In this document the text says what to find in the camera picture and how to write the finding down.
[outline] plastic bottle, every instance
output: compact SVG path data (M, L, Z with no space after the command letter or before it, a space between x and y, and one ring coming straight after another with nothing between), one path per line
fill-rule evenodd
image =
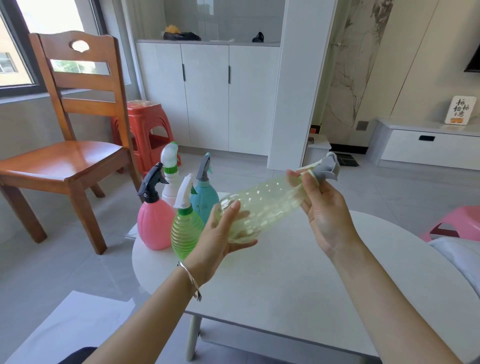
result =
M193 210L190 203L190 193L193 188L193 174L189 173L183 179L180 186L177 201L174 208L178 212L173 219L171 229L172 248L178 258L185 259L197 245L198 238L204 229L204 223L200 216Z
M168 182L162 177L162 163L157 163L145 176L138 195L144 195L145 200L138 212L138 234L145 245L152 250L168 248L170 229L175 211L165 201L161 200L155 189L157 183Z
M336 180L340 171L336 155L332 152L302 169L304 168L308 170L302 174L310 173L319 183L327 178ZM233 223L228 239L236 243L247 243L295 210L305 197L301 176L272 178L253 188L222 198L215 218L218 222L224 210L235 200L239 200L240 212L249 211L250 214Z
M163 164L163 172L168 184L163 188L162 200L173 207L180 188L181 179L177 166L177 153L179 146L177 142L168 143L162 150L160 161Z
M193 210L200 215L204 224L208 221L213 205L220 202L218 193L216 193L215 188L210 184L207 172L212 173L212 170L210 169L210 153L205 154L198 169L198 182L195 187L197 194L192 194L190 196Z

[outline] person's right arm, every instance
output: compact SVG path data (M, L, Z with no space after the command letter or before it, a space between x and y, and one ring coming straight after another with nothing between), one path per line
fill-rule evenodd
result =
M318 245L332 261L385 364L461 364L407 301L358 236L345 199L305 173L302 208Z

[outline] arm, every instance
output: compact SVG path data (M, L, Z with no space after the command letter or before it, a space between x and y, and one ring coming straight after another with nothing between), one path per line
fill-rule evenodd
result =
M318 245L332 261L385 364L460 364L407 301L358 236L343 196L303 176L302 204Z
M185 259L184 264L199 286L212 278L228 253L257 243L256 240L241 245L227 242L228 231L239 209L240 202L236 201L215 226L213 208L197 246ZM187 272L177 267L143 307L84 364L155 363L194 292Z

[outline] forearm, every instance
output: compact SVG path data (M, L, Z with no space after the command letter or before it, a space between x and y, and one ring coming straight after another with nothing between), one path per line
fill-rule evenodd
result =
M331 257L383 363L461 363L361 241Z
M85 364L155 363L194 293L187 272L177 267L143 307L85 361Z

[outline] drawer handle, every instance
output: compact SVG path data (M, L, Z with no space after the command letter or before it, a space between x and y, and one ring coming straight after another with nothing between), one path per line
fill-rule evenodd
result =
M433 142L435 140L435 137L431 135L420 135L419 140L424 140L426 142Z

